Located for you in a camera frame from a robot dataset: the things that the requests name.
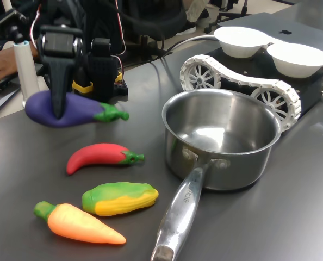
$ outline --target cable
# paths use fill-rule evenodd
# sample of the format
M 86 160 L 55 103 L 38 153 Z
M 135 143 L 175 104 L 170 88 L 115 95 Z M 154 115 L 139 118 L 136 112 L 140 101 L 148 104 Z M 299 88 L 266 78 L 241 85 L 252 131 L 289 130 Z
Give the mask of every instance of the cable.
M 185 44 L 187 42 L 190 42 L 190 41 L 203 41 L 203 40 L 218 41 L 217 38 L 215 36 L 213 36 L 213 35 L 201 35 L 201 36 L 196 36 L 196 37 L 193 37 L 193 38 L 189 38 L 187 40 L 183 40 L 183 41 L 179 41 L 179 42 L 175 43 L 169 49 L 167 49 L 165 51 L 165 53 L 163 55 L 161 55 L 160 57 L 157 57 L 155 59 L 148 60 L 148 61 L 140 61 L 140 62 L 137 62 L 137 63 L 129 64 L 129 65 L 126 65 L 125 68 L 131 67 L 131 66 L 137 66 L 137 65 L 141 65 L 141 64 L 151 63 L 153 61 L 158 60 L 159 58 L 167 56 L 172 50 L 180 47 L 181 45 L 183 45 L 183 44 Z
M 124 67 L 123 67 L 122 60 L 118 56 L 116 56 L 116 55 L 111 55 L 111 56 L 118 59 L 118 61 L 120 63 L 120 68 L 122 69 L 122 80 L 124 80 Z
M 32 24 L 31 24 L 31 27 L 30 27 L 30 39 L 31 39 L 31 42 L 33 44 L 33 46 L 37 49 L 37 46 L 36 46 L 36 43 L 35 43 L 35 40 L 33 38 L 33 28 L 36 24 L 36 21 L 38 20 L 38 18 L 40 17 L 40 8 L 41 8 L 41 5 L 38 6 L 37 8 L 37 12 L 36 12 L 36 17 L 35 19 L 33 20 Z
M 120 35 L 121 35 L 122 42 L 123 42 L 123 45 L 124 45 L 124 50 L 123 50 L 123 52 L 121 52 L 121 53 L 119 54 L 119 55 L 122 55 L 122 54 L 124 54 L 124 53 L 125 53 L 125 51 L 126 51 L 127 47 L 126 47 L 126 45 L 125 45 L 125 41 L 124 41 L 123 27 L 122 27 L 122 23 L 121 23 L 121 21 L 120 21 L 120 15 L 119 15 L 119 13 L 117 13 L 117 16 L 118 16 L 118 23 L 119 23 Z
M 206 36 L 201 35 L 201 36 L 196 36 L 196 37 L 184 40 L 183 42 L 180 42 L 179 44 L 175 45 L 172 49 L 176 49 L 176 48 L 180 47 L 181 45 L 185 44 L 186 42 L 204 40 L 204 38 L 206 38 L 206 40 L 211 40 L 212 39 L 212 40 L 218 41 L 217 38 L 214 35 L 206 35 Z
M 110 9 L 116 11 L 118 14 L 120 14 L 122 16 L 122 18 L 124 18 L 125 20 L 127 20 L 130 23 L 143 24 L 145 26 L 149 26 L 149 27 L 152 27 L 152 28 L 156 29 L 159 32 L 160 36 L 161 36 L 161 42 L 162 42 L 161 43 L 161 45 L 162 45 L 161 46 L 161 50 L 162 51 L 164 50 L 165 36 L 164 36 L 162 30 L 160 30 L 160 28 L 159 28 L 159 26 L 157 24 L 152 23 L 152 22 L 143 21 L 143 20 L 140 20 L 140 19 L 136 19 L 136 18 L 133 18 L 133 17 L 130 17 L 130 16 L 124 14 L 117 7 L 115 7 L 114 5 L 112 5 L 111 3 L 109 3 L 108 0 L 99 0 L 99 3 L 101 3 L 103 5 L 106 5 Z

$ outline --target laptop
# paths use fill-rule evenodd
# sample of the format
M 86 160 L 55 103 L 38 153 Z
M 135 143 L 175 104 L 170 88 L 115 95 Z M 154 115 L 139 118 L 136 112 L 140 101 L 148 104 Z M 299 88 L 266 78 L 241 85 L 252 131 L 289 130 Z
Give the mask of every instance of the laptop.
M 42 64 L 35 64 L 36 73 L 40 73 L 43 68 Z M 11 76 L 0 81 L 0 109 L 17 94 L 20 90 L 20 82 L 18 76 Z
M 308 45 L 323 51 L 323 31 L 301 23 L 284 20 L 268 13 L 249 15 L 227 22 L 220 26 L 249 27 L 271 37 L 293 44 Z

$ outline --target saucepan handle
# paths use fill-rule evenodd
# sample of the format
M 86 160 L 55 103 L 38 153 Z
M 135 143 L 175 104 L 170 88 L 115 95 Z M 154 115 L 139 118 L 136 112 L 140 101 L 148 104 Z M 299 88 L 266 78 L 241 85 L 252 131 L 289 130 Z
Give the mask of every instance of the saucepan handle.
M 208 164 L 199 165 L 177 189 L 157 235 L 151 261 L 174 261 L 190 231 L 198 207 Z

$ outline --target metal pot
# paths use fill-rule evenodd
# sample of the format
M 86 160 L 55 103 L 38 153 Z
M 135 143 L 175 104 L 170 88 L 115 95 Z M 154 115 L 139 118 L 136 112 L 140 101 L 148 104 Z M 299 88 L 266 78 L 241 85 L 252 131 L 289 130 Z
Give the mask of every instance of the metal pot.
M 152 261 L 176 259 L 190 231 L 201 189 L 236 190 L 264 171 L 281 125 L 264 103 L 238 92 L 182 92 L 163 107 L 166 163 L 185 178 L 161 221 Z

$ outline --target purple eggplant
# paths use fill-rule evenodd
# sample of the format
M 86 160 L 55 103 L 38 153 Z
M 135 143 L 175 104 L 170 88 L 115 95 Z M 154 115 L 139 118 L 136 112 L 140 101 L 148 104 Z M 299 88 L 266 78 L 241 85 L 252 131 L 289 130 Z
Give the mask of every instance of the purple eggplant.
M 70 127 L 89 122 L 109 122 L 119 118 L 127 121 L 129 114 L 117 110 L 113 105 L 67 93 L 65 111 L 57 119 L 52 110 L 51 92 L 40 91 L 29 97 L 25 105 L 26 115 L 35 122 L 54 128 Z

